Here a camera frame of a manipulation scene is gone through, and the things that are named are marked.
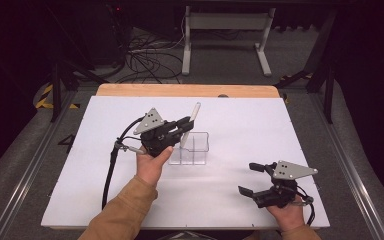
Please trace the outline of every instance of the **white board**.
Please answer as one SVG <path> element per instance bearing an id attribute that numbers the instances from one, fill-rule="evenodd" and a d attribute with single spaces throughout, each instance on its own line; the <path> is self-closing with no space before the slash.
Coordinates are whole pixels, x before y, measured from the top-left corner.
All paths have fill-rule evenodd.
<path id="1" fill-rule="evenodd" d="M 253 229 L 276 228 L 266 209 L 239 194 L 238 186 L 257 191 L 272 186 L 270 176 L 249 170 L 248 164 L 285 160 L 307 166 L 281 98 L 91 98 L 75 142 L 52 193 L 42 226 L 86 227 L 101 211 L 110 152 L 117 137 L 134 120 L 155 107 L 163 119 L 190 116 L 201 109 L 193 131 L 208 132 L 206 165 L 168 165 L 158 183 L 159 197 L 143 228 Z M 133 136 L 133 129 L 128 135 Z M 128 145 L 139 147 L 139 141 Z M 120 151 L 108 199 L 115 197 L 136 172 L 135 153 Z M 312 226 L 328 227 L 319 193 L 311 176 L 297 180 L 312 197 Z M 305 207 L 305 218 L 310 208 Z"/>

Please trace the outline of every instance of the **silver metal plate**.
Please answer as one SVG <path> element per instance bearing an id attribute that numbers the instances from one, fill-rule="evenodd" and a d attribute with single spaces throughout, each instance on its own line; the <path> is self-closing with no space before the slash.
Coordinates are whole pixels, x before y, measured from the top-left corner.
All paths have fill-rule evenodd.
<path id="1" fill-rule="evenodd" d="M 139 126 L 136 128 L 136 130 L 133 131 L 133 134 L 138 135 L 146 131 L 152 130 L 154 128 L 157 128 L 161 125 L 164 125 L 164 120 L 161 118 L 157 110 L 155 108 L 152 108 L 145 115 L 145 117 L 143 118 Z"/>
<path id="2" fill-rule="evenodd" d="M 304 167 L 298 164 L 279 161 L 273 173 L 273 178 L 294 180 L 318 173 L 317 169 Z"/>

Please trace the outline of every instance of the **brown sweater sleeve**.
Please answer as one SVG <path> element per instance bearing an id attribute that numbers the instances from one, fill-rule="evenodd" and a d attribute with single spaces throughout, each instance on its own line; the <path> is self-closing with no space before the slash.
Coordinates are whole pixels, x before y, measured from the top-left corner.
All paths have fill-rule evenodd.
<path id="1" fill-rule="evenodd" d="M 321 240 L 319 235 L 308 225 L 282 232 L 283 240 Z"/>
<path id="2" fill-rule="evenodd" d="M 105 208 L 90 221 L 79 239 L 134 239 L 157 198 L 155 187 L 135 176 Z"/>

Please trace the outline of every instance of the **white metal frame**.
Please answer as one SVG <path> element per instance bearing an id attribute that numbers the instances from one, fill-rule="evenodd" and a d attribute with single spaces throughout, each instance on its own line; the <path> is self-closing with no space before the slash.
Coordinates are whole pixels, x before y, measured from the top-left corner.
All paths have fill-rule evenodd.
<path id="1" fill-rule="evenodd" d="M 271 76 L 271 70 L 264 54 L 270 27 L 273 22 L 275 8 L 268 13 L 234 14 L 234 13 L 197 13 L 191 12 L 190 6 L 185 12 L 185 49 L 183 53 L 182 74 L 188 75 L 191 63 L 191 29 L 238 29 L 238 30 L 263 30 L 259 43 L 255 43 L 255 50 L 260 59 L 264 76 Z"/>

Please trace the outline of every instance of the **person's hand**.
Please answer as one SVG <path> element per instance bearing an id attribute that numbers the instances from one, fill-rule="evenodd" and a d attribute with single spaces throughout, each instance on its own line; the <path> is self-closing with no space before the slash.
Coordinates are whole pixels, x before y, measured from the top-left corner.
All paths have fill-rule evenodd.
<path id="1" fill-rule="evenodd" d="M 157 186 L 158 180 L 161 177 L 163 165 L 170 158 L 172 153 L 173 147 L 169 146 L 155 158 L 149 154 L 136 154 L 136 176 L 152 186 Z"/>
<path id="2" fill-rule="evenodd" d="M 302 202 L 301 197 L 295 195 L 295 202 Z M 291 204 L 286 205 L 284 208 L 270 206 L 267 207 L 267 210 L 276 218 L 277 224 L 282 231 L 289 231 L 305 224 L 302 206 Z"/>

